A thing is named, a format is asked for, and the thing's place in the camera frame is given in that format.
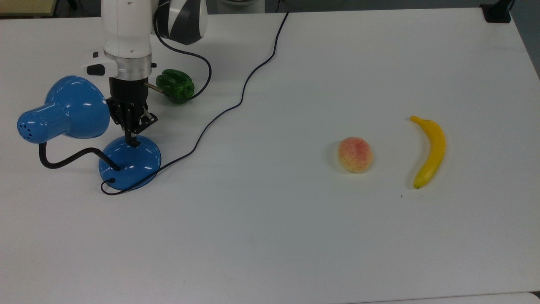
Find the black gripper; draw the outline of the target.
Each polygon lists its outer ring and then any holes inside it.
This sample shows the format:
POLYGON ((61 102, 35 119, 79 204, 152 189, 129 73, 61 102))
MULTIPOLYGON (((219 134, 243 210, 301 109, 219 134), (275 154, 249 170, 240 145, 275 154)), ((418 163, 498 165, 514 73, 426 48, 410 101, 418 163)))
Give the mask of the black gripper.
POLYGON ((137 135, 158 121, 156 115, 148 111, 149 89, 145 86, 148 80, 109 78, 111 96, 106 99, 109 114, 113 122, 123 129, 125 142, 131 147, 139 146, 137 135))

